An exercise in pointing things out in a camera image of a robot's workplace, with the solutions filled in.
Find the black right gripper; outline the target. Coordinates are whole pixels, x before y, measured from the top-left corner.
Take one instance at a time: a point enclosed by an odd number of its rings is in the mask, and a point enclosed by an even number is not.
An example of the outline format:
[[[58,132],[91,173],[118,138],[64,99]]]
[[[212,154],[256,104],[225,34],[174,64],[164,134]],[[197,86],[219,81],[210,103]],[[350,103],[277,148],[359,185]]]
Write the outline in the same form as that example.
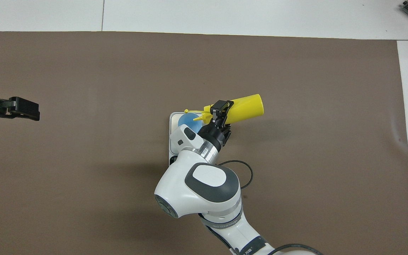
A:
[[[231,100],[218,100],[210,107],[212,119],[199,130],[203,139],[225,146],[231,136],[231,125],[225,125],[230,108],[234,105]]]

